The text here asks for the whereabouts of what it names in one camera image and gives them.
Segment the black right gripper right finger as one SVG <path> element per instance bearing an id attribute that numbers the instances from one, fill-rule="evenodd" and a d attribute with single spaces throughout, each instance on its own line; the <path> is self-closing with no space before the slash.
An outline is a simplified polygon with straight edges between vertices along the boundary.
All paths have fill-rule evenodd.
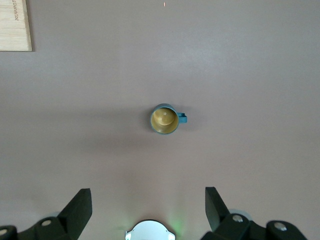
<path id="1" fill-rule="evenodd" d="M 308 240 L 293 224 L 271 220 L 265 227 L 231 213 L 215 187 L 205 188 L 205 214 L 211 230 L 200 240 Z"/>

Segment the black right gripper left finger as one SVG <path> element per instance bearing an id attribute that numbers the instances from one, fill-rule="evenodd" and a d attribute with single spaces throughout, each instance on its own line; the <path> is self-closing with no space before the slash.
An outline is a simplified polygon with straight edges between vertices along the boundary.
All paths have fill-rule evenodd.
<path id="1" fill-rule="evenodd" d="M 45 217 L 24 231 L 0 225 L 0 240 L 78 240 L 92 213 L 91 190 L 82 188 L 57 216 Z"/>

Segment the teal cup with handle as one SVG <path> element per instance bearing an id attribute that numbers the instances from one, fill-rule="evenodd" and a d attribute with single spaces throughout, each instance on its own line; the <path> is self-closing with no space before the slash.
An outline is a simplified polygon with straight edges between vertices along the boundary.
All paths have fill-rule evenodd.
<path id="1" fill-rule="evenodd" d="M 149 117 L 151 129 L 160 135 L 174 133 L 180 124 L 186 124 L 188 117 L 183 112 L 178 112 L 168 104 L 161 103 L 154 107 Z"/>

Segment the brown table cover mat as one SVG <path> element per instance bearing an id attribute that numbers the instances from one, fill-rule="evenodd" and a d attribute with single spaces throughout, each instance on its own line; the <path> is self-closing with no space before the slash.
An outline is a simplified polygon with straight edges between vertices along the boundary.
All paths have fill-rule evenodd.
<path id="1" fill-rule="evenodd" d="M 79 240 L 155 219 L 211 228 L 205 188 L 320 240 L 320 0 L 28 0 L 32 52 L 0 52 L 0 225 L 82 188 Z M 154 132 L 155 106 L 187 123 Z"/>

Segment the bamboo cutting board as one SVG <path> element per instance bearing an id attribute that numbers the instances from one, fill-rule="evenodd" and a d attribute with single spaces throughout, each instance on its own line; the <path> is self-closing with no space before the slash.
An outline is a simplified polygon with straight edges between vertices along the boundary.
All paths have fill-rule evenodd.
<path id="1" fill-rule="evenodd" d="M 0 0 L 0 52 L 31 52 L 26 0 Z"/>

